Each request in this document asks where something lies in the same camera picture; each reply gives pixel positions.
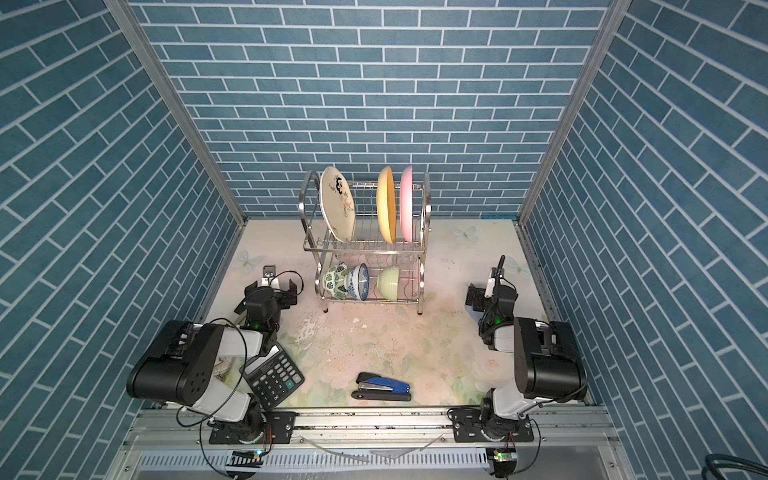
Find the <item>pink plate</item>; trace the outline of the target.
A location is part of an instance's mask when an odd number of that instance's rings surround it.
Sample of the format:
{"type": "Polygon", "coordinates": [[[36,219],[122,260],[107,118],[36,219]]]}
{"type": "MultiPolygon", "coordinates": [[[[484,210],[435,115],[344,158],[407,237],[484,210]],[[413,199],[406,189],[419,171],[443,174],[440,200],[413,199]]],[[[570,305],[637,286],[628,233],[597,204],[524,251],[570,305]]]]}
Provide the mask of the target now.
{"type": "Polygon", "coordinates": [[[413,167],[404,169],[400,181],[400,227],[403,239],[407,243],[413,242],[413,167]]]}

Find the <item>white plate with painted design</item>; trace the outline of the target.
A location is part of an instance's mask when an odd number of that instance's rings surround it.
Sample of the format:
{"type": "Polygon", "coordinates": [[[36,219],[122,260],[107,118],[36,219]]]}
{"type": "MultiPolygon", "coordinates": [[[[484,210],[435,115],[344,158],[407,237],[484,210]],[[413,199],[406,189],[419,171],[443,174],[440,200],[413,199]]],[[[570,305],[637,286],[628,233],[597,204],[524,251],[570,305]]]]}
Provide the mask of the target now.
{"type": "Polygon", "coordinates": [[[335,167],[327,167],[320,178],[320,206],[333,237],[350,242],[354,236],[356,210],[346,178],[335,167]]]}

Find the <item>steel two-tier dish rack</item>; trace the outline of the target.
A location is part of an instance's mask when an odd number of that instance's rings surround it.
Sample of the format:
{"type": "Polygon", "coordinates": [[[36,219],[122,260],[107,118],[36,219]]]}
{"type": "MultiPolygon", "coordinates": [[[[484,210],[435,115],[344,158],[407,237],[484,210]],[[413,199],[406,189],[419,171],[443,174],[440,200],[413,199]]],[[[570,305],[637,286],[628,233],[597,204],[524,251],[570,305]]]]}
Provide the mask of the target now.
{"type": "Polygon", "coordinates": [[[413,173],[413,242],[404,241],[400,227],[400,182],[395,183],[397,215],[396,240],[387,243],[379,229],[376,207],[377,181],[348,182],[356,210],[354,236],[350,242],[337,241],[326,225],[320,206],[320,178],[323,172],[306,174],[299,191],[298,211],[305,232],[303,248],[312,253],[315,261],[314,290],[324,311],[331,302],[368,304],[411,304],[419,314],[424,309],[425,263],[430,232],[431,194],[427,173],[413,173]],[[360,263],[368,266],[370,290],[366,301],[354,300],[348,293],[346,300],[336,300],[323,286],[330,266],[345,263],[349,271],[360,263]],[[381,270],[400,267],[399,298],[395,302],[383,300],[377,292],[377,278],[381,270]]]}

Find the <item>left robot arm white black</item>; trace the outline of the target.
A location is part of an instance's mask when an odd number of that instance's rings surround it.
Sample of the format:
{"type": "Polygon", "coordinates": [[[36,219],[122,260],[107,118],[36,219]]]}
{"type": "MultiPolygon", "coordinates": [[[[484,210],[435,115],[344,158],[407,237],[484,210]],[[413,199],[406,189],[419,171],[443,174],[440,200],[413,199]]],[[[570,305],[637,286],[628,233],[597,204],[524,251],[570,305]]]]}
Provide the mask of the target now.
{"type": "Polygon", "coordinates": [[[128,375],[127,394],[135,399],[175,403],[213,425],[233,427],[249,438],[262,433],[261,402],[252,393],[229,386],[214,373],[217,361],[243,361],[239,383],[250,380],[246,369],[273,356],[281,314],[298,303],[304,284],[290,280],[282,289],[275,277],[244,289],[235,312],[243,326],[227,318],[205,324],[173,320],[165,324],[128,375]]]}

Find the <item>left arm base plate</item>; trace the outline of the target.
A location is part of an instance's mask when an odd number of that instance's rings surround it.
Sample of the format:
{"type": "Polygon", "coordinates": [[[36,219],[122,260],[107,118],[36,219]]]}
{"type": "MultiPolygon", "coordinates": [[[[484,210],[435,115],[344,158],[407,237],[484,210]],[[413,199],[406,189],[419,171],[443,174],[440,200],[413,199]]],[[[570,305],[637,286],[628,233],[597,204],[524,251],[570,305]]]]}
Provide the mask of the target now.
{"type": "Polygon", "coordinates": [[[240,445],[247,443],[288,444],[293,435],[297,413],[271,411],[261,413],[261,423],[255,432],[243,422],[214,422],[209,443],[212,445],[240,445]]]}

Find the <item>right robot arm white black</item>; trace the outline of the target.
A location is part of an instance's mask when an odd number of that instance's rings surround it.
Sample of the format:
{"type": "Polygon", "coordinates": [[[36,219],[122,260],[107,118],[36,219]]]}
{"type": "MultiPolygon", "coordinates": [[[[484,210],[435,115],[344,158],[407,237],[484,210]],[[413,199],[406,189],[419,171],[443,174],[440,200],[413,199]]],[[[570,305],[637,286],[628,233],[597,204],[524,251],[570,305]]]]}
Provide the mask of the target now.
{"type": "Polygon", "coordinates": [[[467,288],[465,306],[480,315],[478,334],[491,351],[513,356],[514,382],[488,391],[480,406],[483,428],[502,428],[527,419],[549,403],[581,401],[587,373],[572,327],[514,314],[517,290],[502,283],[467,288]]]}

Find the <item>yellow plate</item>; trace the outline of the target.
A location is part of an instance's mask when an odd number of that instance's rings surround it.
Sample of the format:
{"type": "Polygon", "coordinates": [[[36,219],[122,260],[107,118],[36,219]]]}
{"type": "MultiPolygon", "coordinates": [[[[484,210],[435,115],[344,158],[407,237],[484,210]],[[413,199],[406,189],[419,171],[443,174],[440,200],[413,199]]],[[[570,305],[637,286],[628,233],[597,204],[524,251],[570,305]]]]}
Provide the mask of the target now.
{"type": "Polygon", "coordinates": [[[394,244],[396,240],[396,206],[393,171],[385,167],[379,174],[376,191],[377,219],[383,239],[394,244]]]}

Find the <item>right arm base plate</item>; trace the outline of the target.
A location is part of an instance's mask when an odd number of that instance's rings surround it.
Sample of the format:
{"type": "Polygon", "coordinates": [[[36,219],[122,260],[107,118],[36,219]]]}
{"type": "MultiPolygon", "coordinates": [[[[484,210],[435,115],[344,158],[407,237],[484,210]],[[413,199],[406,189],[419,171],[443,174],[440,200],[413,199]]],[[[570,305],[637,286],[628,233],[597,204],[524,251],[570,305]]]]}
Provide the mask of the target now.
{"type": "Polygon", "coordinates": [[[534,440],[529,421],[503,419],[479,406],[451,407],[446,414],[457,443],[528,443],[534,440]]]}

